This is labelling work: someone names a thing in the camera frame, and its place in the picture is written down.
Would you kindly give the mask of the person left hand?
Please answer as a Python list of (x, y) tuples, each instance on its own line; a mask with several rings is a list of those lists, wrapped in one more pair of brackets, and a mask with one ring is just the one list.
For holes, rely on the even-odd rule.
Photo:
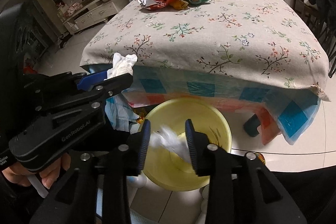
[[(68, 153), (63, 154), (59, 159), (53, 162), (43, 171), (39, 172), (39, 176), (42, 179), (42, 184), (45, 188), (49, 189), (52, 184), (58, 179), (60, 175), (60, 170), (68, 170), (71, 164), (71, 157)], [(5, 178), (14, 184), (19, 184), (21, 186), (30, 186), (31, 183), (28, 180), (29, 175), (34, 173), (29, 172), (21, 163), (16, 162), (15, 164), (7, 167), (2, 171)]]

